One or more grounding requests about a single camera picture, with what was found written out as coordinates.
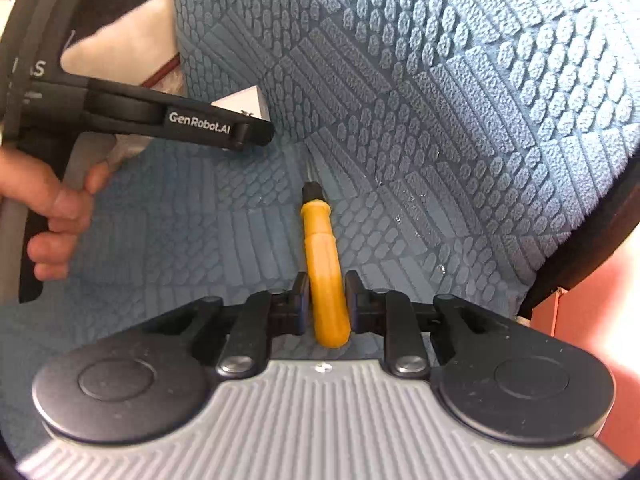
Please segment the person left hand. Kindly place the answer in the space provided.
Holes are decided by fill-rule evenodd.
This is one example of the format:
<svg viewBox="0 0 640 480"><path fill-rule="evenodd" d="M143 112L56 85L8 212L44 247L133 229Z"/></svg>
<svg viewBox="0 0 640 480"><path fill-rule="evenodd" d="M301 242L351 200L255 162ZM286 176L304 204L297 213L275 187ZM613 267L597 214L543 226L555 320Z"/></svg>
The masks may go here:
<svg viewBox="0 0 640 480"><path fill-rule="evenodd" d="M91 226L94 196L111 177L105 160L91 167L82 188L69 188L50 166L15 148L1 150L1 195L24 204L47 219L48 229L35 235L27 255L39 281L66 278L78 237Z"/></svg>

